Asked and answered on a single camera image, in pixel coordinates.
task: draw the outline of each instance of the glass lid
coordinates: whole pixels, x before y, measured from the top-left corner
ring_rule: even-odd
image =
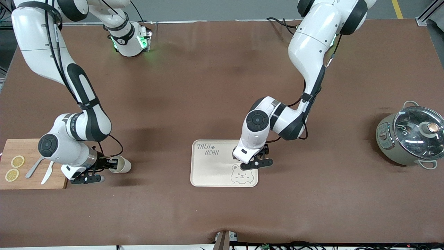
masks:
[[[393,125],[396,140],[410,154],[424,160],[444,156],[444,119],[435,111],[407,107],[396,114]]]

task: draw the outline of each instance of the butter knife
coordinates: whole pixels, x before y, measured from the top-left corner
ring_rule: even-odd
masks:
[[[37,160],[37,162],[32,166],[32,168],[28,171],[28,173],[25,175],[26,179],[31,178],[32,174],[35,172],[39,164],[45,159],[45,157],[40,156],[40,159]]]
[[[50,163],[49,163],[49,166],[48,166],[48,169],[46,170],[46,174],[45,174],[45,176],[43,177],[43,180],[42,180],[42,185],[43,184],[45,184],[45,182],[49,179],[49,177],[51,176],[51,174],[52,174],[52,165],[54,165],[54,162],[53,161],[51,161]]]

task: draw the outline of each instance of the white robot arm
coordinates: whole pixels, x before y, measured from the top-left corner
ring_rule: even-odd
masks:
[[[128,15],[121,9],[128,6],[130,0],[88,0],[88,4],[89,12],[103,22],[103,28],[111,34],[114,47],[120,54],[136,56],[142,51],[149,51],[151,30],[129,21]]]
[[[264,159],[268,153],[266,139],[270,130],[284,140],[300,138],[308,113],[321,91],[324,54],[336,33],[350,35],[360,28],[368,8],[375,1],[299,0],[297,8],[304,19],[290,41],[288,55],[304,77],[301,102],[296,110],[272,97],[261,98],[253,104],[244,120],[241,139],[233,151],[233,157],[243,162],[243,170],[273,163],[271,159]]]
[[[62,114],[56,118],[52,129],[39,141],[40,154],[63,164],[62,172],[71,182],[91,167],[94,167],[93,173],[95,169],[113,168],[115,164],[83,143],[100,142],[107,138],[111,133],[111,121],[100,105],[86,73],[69,55],[60,33],[62,18],[69,17],[74,21],[85,18],[88,2],[15,0],[14,3],[16,9],[12,12],[12,25],[26,63],[40,76],[65,85],[82,109],[80,113]],[[120,51],[137,51],[141,48],[138,42],[127,42],[122,45],[122,48],[125,47],[132,49]],[[86,184],[103,180],[102,176],[94,176],[91,180],[81,182]]]

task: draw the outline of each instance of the table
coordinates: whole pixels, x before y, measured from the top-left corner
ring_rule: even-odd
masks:
[[[152,28],[152,51],[133,58],[116,53],[100,26],[63,29],[133,169],[97,185],[0,191],[0,246],[195,244],[220,230],[250,242],[444,241],[444,161],[433,171],[401,167],[374,138],[406,100],[444,113],[444,71],[425,27],[368,20],[343,37],[308,140],[271,144],[275,164],[259,170],[254,188],[192,186],[191,145],[239,138],[260,97],[299,98],[291,34],[270,22]],[[1,147],[39,138],[58,115],[78,111],[64,86],[16,52],[0,94]],[[103,146],[119,150],[110,138]]]

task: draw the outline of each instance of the wooden cutting board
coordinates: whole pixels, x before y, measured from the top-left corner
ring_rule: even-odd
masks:
[[[54,163],[52,166],[52,174],[45,184],[40,184],[49,166],[50,161],[48,159],[44,159],[39,164],[31,178],[25,178],[25,175],[40,158],[40,153],[37,149],[39,140],[40,139],[9,139],[6,141],[0,160],[0,190],[64,189],[66,187],[67,178],[60,170],[62,165],[58,163]],[[5,179],[6,172],[13,168],[11,166],[11,160],[17,155],[23,156],[25,163],[23,166],[17,168],[20,172],[19,177],[15,181],[7,182]]]

